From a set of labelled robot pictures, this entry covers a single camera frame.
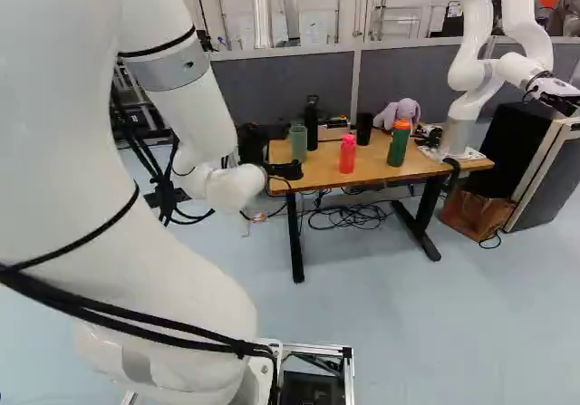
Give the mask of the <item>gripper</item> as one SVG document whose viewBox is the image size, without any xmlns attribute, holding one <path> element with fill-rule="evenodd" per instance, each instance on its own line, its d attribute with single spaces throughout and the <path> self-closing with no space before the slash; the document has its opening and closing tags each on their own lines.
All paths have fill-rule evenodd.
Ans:
<svg viewBox="0 0 580 405">
<path fill-rule="evenodd" d="M 298 159 L 287 163 L 267 163 L 266 173 L 270 177 L 299 180 L 303 177 L 302 163 Z"/>
</svg>

